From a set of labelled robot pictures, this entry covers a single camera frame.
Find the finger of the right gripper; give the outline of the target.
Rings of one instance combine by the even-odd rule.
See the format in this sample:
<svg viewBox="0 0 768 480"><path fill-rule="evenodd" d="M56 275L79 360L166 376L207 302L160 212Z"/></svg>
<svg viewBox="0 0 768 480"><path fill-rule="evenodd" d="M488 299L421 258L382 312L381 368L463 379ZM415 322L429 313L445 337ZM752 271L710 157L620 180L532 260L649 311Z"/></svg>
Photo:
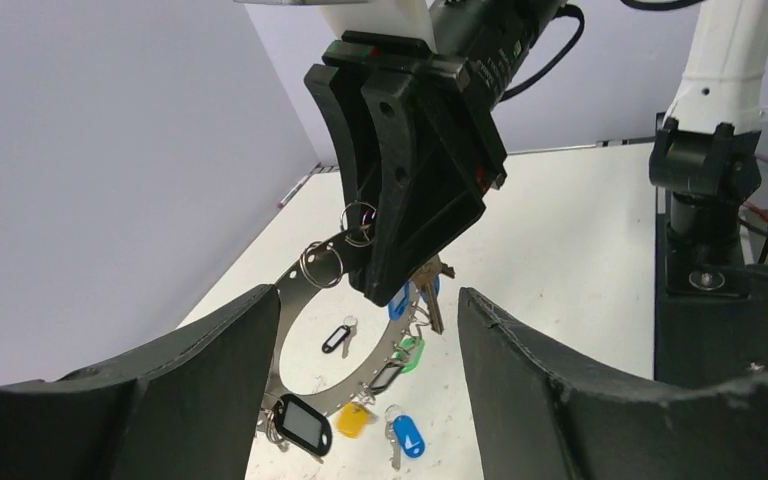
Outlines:
<svg viewBox="0 0 768 480"><path fill-rule="evenodd" d="M353 285L383 306L480 218L506 153L490 115L496 93L475 74L458 87L379 70L360 95L371 125L360 137L354 197L376 216L371 256Z"/></svg>
<svg viewBox="0 0 768 480"><path fill-rule="evenodd" d="M351 228L376 230L382 186L377 131L364 90L373 73L367 69L313 65L304 78L324 119L340 168L344 219Z"/></svg>

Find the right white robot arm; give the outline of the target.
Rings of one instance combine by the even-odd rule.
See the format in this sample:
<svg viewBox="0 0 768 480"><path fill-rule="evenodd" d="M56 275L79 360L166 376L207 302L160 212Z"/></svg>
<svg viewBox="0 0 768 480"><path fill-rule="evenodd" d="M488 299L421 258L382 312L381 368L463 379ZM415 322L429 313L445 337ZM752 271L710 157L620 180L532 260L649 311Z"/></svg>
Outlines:
<svg viewBox="0 0 768 480"><path fill-rule="evenodd" d="M386 305L484 213L507 178L494 109L530 88L515 76L566 1L325 2L336 37L306 73L333 143L352 287ZM649 160L652 184L709 212L759 186L755 149L768 1L702 1L685 70Z"/></svg>

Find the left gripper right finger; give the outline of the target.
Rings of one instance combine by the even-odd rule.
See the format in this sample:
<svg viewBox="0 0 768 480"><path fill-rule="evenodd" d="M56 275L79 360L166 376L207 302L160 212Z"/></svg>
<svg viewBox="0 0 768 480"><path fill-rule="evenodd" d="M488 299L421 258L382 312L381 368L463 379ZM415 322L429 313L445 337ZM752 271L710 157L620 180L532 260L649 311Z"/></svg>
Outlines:
<svg viewBox="0 0 768 480"><path fill-rule="evenodd" d="M458 331L488 479L768 479L768 373L703 388L641 378L471 287Z"/></svg>

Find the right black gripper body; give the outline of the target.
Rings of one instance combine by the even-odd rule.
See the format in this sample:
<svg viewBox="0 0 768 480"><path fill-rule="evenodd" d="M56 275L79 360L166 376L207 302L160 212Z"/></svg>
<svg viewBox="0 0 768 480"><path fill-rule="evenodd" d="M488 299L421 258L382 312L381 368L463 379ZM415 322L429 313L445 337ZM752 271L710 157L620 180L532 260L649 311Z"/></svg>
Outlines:
<svg viewBox="0 0 768 480"><path fill-rule="evenodd" d="M320 103L495 106L560 1L341 1L321 9L336 35Z"/></svg>

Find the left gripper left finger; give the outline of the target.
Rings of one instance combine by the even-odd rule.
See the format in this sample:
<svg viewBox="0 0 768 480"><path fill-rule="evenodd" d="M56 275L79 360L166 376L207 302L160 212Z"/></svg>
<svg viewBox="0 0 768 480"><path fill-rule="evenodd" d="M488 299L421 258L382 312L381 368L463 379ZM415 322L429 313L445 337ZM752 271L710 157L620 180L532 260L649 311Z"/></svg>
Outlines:
<svg viewBox="0 0 768 480"><path fill-rule="evenodd" d="M241 479L277 338L260 285L56 381L0 386L0 479Z"/></svg>

